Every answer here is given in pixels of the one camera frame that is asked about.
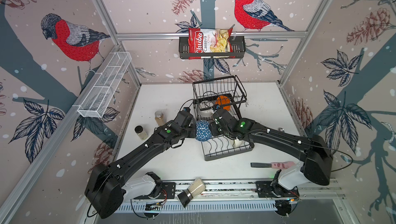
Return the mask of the teal rimmed patterned bowl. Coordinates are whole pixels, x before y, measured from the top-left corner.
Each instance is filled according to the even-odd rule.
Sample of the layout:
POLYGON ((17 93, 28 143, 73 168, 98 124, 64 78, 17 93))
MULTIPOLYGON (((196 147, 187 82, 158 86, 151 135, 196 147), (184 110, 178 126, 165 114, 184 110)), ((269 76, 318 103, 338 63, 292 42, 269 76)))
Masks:
POLYGON ((205 142, 212 138, 209 125, 209 122, 206 120, 199 120, 196 122, 196 140, 205 142))

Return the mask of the white ceramic bowl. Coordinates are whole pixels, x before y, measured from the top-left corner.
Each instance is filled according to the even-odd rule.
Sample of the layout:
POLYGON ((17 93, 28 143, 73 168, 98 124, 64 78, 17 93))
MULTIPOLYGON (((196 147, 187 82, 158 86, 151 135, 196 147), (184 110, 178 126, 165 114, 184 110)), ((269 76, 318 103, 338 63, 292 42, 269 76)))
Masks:
POLYGON ((211 118, 213 113, 214 111, 211 108, 205 110, 201 110, 200 108, 198 108, 198 114, 202 118, 211 118))

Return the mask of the cream ceramic bowl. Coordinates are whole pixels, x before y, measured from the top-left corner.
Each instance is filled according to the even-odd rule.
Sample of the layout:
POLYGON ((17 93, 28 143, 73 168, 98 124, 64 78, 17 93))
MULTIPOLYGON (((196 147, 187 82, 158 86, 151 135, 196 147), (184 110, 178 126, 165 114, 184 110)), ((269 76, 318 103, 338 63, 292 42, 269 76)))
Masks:
POLYGON ((243 140, 240 140, 240 139, 236 138, 236 139, 234 139, 234 141, 233 141, 233 148, 234 148, 234 149, 239 148, 239 147, 241 147, 243 144, 244 144, 244 141, 243 141, 243 140))

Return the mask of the orange plastic bowl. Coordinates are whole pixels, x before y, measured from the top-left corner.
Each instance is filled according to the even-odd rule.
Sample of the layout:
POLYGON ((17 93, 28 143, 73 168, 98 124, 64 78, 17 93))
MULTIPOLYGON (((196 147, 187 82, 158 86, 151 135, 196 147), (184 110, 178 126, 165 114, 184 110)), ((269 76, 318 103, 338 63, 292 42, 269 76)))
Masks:
POLYGON ((231 103, 231 100, 227 96, 218 96, 215 104, 221 105, 223 109, 230 111, 231 106, 229 105, 231 103))

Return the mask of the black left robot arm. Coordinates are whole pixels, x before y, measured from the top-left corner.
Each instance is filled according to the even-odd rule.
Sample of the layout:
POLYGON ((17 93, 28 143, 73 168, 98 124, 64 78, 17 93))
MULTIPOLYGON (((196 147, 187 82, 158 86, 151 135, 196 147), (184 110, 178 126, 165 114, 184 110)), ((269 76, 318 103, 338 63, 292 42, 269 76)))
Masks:
POLYGON ((185 138, 194 138, 196 121, 189 108, 175 119, 159 126, 153 135, 126 156, 104 165, 94 166, 85 189, 85 196, 102 218, 112 215, 124 201, 123 186, 146 163, 185 138))

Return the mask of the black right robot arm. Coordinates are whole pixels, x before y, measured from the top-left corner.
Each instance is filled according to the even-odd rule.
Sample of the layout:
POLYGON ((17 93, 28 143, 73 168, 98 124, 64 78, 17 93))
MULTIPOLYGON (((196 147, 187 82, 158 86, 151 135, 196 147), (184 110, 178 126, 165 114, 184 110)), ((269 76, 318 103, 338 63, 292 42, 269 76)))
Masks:
POLYGON ((276 172, 271 182, 274 191, 290 191, 308 182, 329 185, 333 155, 322 138, 313 140, 287 134, 265 127, 252 119, 238 120, 224 109, 214 111, 212 118, 218 131, 230 139, 247 141, 251 145, 259 143, 299 160, 295 165, 276 172))

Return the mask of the black lidded spice jar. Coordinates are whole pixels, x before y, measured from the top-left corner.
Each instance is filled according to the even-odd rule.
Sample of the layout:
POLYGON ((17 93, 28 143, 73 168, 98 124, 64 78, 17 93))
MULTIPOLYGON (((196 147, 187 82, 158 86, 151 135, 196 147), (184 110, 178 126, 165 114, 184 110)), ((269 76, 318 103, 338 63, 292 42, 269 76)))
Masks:
POLYGON ((142 126, 136 126, 135 127, 135 133, 138 135, 138 137, 141 140, 148 139, 148 134, 147 134, 147 132, 144 130, 144 128, 142 126))

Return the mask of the red cassava chips bag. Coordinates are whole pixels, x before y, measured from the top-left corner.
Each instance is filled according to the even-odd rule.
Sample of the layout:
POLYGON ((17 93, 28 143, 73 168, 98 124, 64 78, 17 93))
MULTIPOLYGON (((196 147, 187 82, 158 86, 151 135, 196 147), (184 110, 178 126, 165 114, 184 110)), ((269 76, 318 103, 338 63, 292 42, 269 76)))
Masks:
POLYGON ((233 52, 230 36, 233 29, 189 28, 189 53, 230 53, 233 52))

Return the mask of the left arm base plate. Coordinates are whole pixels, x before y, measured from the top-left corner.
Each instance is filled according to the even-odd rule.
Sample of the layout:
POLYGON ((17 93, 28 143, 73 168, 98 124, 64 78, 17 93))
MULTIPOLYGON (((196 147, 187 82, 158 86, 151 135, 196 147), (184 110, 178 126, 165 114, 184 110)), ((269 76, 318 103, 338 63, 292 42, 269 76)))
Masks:
POLYGON ((149 195, 143 195, 134 198, 134 200, 156 200, 156 199, 174 199, 175 198, 175 182, 165 182, 154 187, 149 195))

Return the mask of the pink handled knife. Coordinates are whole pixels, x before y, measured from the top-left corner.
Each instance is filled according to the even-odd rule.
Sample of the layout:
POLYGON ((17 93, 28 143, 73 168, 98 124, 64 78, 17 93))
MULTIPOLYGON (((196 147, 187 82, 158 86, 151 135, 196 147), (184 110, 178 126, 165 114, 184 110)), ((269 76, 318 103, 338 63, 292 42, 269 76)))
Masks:
POLYGON ((272 168, 277 170, 284 170, 294 166, 294 162, 276 162, 276 163, 251 163, 252 168, 272 168))

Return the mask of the black wall shelf basket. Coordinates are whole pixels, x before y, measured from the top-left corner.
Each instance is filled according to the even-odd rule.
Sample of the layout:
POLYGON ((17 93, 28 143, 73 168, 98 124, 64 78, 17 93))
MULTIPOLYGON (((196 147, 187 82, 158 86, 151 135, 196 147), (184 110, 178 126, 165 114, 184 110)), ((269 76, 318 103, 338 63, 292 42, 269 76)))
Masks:
POLYGON ((181 59, 237 59, 243 58, 246 45, 243 36, 230 39, 231 51, 224 53, 191 53, 187 37, 179 38, 179 57, 181 59))

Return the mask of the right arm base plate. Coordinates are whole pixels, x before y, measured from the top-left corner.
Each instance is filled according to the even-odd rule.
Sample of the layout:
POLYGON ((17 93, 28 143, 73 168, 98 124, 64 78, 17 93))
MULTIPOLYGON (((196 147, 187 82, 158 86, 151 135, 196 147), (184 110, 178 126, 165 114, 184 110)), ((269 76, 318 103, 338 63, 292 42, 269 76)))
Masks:
POLYGON ((299 198, 298 188, 287 190, 271 181, 256 181, 256 193, 259 198, 299 198))

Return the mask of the white mesh wall shelf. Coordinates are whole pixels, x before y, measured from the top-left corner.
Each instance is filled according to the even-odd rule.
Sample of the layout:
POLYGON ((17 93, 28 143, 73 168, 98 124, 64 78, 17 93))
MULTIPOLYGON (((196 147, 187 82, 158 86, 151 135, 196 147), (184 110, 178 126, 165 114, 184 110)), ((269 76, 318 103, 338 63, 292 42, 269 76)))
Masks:
POLYGON ((112 100, 119 83, 131 63, 128 52, 115 52, 109 63, 99 74, 99 78, 78 108, 84 118, 102 118, 112 100))

